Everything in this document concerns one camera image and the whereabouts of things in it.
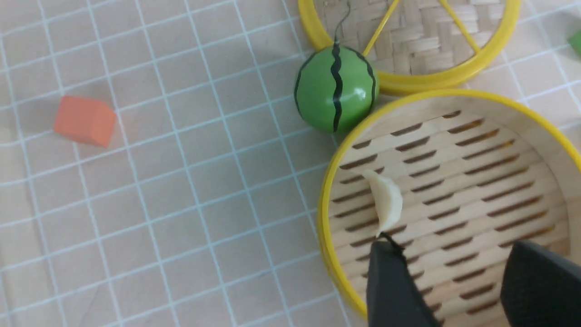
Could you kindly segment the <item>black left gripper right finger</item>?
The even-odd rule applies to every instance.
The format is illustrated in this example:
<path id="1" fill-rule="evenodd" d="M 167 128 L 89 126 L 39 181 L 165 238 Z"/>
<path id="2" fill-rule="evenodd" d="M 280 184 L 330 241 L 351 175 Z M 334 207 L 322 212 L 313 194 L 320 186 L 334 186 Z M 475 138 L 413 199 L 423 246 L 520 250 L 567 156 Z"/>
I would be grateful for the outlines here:
<path id="1" fill-rule="evenodd" d="M 539 244 L 517 241 L 500 300 L 511 327 L 579 327 L 581 268 Z"/>

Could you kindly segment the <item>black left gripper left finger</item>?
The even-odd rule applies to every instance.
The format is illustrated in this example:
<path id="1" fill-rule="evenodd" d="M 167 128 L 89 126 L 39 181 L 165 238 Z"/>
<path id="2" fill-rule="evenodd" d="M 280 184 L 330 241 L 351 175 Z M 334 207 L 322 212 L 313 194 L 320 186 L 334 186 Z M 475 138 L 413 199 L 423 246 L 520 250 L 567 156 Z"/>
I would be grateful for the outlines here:
<path id="1" fill-rule="evenodd" d="M 404 248 L 387 233 L 371 245 L 367 277 L 370 327 L 439 327 L 408 270 Z"/>

